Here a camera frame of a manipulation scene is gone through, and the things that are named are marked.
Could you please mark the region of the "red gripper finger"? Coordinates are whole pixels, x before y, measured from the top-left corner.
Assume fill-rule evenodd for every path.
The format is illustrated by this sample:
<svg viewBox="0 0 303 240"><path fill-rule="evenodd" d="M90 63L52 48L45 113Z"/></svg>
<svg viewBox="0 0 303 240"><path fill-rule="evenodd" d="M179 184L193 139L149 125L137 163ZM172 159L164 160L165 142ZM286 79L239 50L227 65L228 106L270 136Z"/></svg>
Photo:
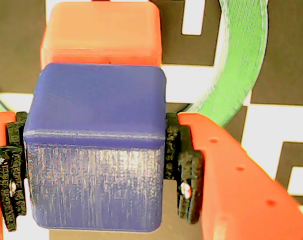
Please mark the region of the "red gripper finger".
<svg viewBox="0 0 303 240"><path fill-rule="evenodd" d="M205 240L303 240L298 202L224 128L199 113L167 113L164 178L177 215Z"/></svg>
<svg viewBox="0 0 303 240"><path fill-rule="evenodd" d="M17 229L17 217L27 214L23 141L26 119L25 111L0 112L0 240L3 239L3 224L13 232Z"/></svg>

